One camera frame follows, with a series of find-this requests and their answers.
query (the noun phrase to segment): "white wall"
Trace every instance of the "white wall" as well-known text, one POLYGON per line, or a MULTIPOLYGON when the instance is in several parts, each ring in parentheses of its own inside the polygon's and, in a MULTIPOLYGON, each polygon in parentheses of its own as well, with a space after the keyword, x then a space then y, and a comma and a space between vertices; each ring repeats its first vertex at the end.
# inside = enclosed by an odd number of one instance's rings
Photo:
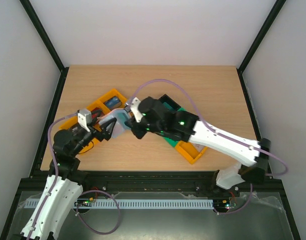
POLYGON ((274 2, 31 0, 66 66, 239 66, 274 2))
MULTIPOLYGON (((244 79, 262 136, 289 165, 282 181, 306 240, 306 0, 286 1, 244 79)), ((276 162, 272 168, 283 169, 276 162)))
POLYGON ((0 0, 0 234, 29 176, 60 72, 18 0, 0 0))

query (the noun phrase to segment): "gray floor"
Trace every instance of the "gray floor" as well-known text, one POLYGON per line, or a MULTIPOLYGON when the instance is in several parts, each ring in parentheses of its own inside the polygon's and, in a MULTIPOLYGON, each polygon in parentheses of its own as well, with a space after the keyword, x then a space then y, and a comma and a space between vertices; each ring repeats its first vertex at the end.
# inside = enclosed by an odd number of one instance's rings
MULTIPOLYGON (((25 193, 23 200, 34 193, 25 193)), ((138 199, 139 194, 118 195, 120 199, 138 199)), ((159 195, 162 199, 167 194, 159 195)), ((272 207, 278 193, 261 193, 264 201, 251 202, 241 212, 217 216, 212 210, 180 209, 124 209, 122 223, 110 235, 97 235, 89 231, 70 211, 58 240, 291 240, 292 234, 286 214, 272 207)), ((13 220, 12 233, 19 233, 30 218, 33 209, 19 209, 13 220)), ((111 230, 117 220, 116 209, 92 209, 83 215, 85 221, 98 231, 111 230)))

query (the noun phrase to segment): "white robotic arm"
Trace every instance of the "white robotic arm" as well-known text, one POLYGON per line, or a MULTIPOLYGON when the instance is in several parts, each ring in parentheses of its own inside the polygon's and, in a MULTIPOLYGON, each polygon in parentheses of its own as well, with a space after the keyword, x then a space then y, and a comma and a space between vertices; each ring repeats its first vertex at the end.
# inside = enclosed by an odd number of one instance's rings
POLYGON ((207 146, 236 159, 237 164, 217 173, 216 184, 219 187, 228 190, 246 180, 257 184, 264 180, 268 156, 263 156, 256 149, 264 147, 268 150, 269 140, 264 138, 263 142, 258 142, 242 138, 210 124, 208 128, 198 116, 183 110, 172 111, 152 97, 147 97, 143 101, 134 98, 129 110, 133 117, 127 125, 138 139, 151 132, 175 141, 207 146))
MULTIPOLYGON (((210 127, 213 128, 216 133, 221 133, 250 146, 261 148, 259 142, 256 140, 236 136, 212 125, 210 125, 210 127)), ((255 165, 257 163, 256 158, 259 157, 260 153, 252 148, 247 148, 211 132, 201 121, 196 122, 193 131, 195 134, 190 136, 188 140, 190 143, 207 146, 239 161, 239 163, 227 169, 220 170, 216 177, 216 184, 223 189, 230 189, 232 186, 244 182, 239 174, 241 166, 251 167, 255 165)))
POLYGON ((55 177, 55 175, 47 177, 41 200, 38 202, 30 220, 22 229, 21 238, 26 239, 30 235, 30 239, 47 240, 51 234, 54 239, 58 239, 64 220, 77 198, 83 192, 83 187, 74 181, 63 180, 62 177, 58 176, 52 192, 49 193, 55 177), (45 198, 43 209, 39 211, 45 198), (36 225, 32 227, 36 216, 36 225))

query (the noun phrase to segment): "white cable tray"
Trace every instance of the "white cable tray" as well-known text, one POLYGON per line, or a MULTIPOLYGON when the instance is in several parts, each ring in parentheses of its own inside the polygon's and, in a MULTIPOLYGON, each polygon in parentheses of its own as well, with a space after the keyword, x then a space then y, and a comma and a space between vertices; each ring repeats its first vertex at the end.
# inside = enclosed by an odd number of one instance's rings
MULTIPOLYGON (((117 199, 120 209, 213 209, 213 200, 208 199, 117 199)), ((24 208, 34 209, 38 205, 39 199, 27 200, 24 208)), ((97 199, 94 203, 87 203, 79 209, 116 209, 116 204, 112 199, 97 199)))

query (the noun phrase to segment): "orange bin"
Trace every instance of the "orange bin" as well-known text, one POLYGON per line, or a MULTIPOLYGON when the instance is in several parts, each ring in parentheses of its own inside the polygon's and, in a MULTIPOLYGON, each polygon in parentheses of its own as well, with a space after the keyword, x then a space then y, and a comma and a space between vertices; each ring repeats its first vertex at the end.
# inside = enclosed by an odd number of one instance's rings
MULTIPOLYGON (((106 94, 104 94, 103 96, 101 96, 100 98, 98 98, 97 100, 95 100, 93 103, 91 103, 90 105, 88 105, 86 107, 87 110, 89 111, 94 111, 94 110, 98 110, 98 109, 101 109, 103 114, 106 115, 108 114, 111 110, 105 106, 105 102, 110 100, 111 98, 113 97, 118 97, 118 99, 121 101, 121 106, 122 108, 124 107, 125 103, 127 102, 127 99, 118 91, 116 90, 115 88, 113 88, 112 90, 110 90, 109 92, 107 92, 106 94)), ((75 116, 75 117, 72 117, 70 118, 69 120, 67 120, 66 122, 64 122, 60 127, 59 129, 69 129, 71 127, 73 127, 74 125, 76 125, 78 123, 78 117, 75 116)), ((100 126, 97 124, 94 126, 95 129, 97 130, 101 130, 100 129, 100 126)), ((97 140, 96 138, 93 138, 92 140, 93 144, 89 144, 87 146, 85 146, 81 151, 80 151, 80 154, 81 153, 85 153, 87 152, 88 150, 90 150, 91 148, 93 148, 93 146, 95 144, 98 144, 100 143, 99 140, 97 140)))

